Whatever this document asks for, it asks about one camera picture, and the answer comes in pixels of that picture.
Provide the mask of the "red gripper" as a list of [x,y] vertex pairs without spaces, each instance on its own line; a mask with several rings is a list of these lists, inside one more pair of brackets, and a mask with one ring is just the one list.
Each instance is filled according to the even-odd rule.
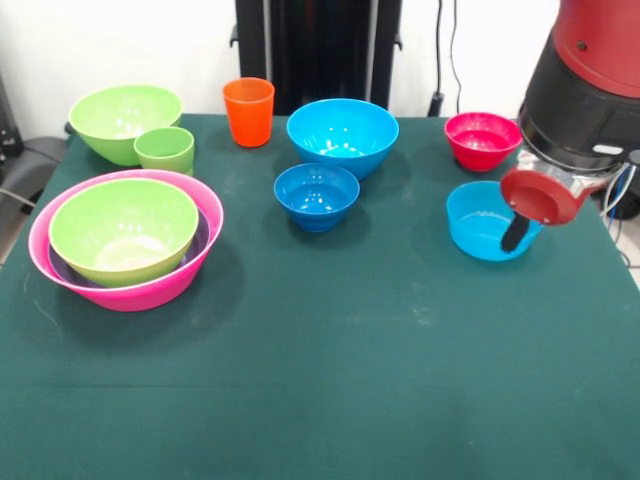
[[501,250],[516,250],[529,230],[529,220],[548,226],[571,222],[586,198],[593,191],[584,187],[576,177],[570,176],[567,186],[558,177],[538,171],[513,168],[500,181],[500,191],[505,202],[518,214],[505,231]]

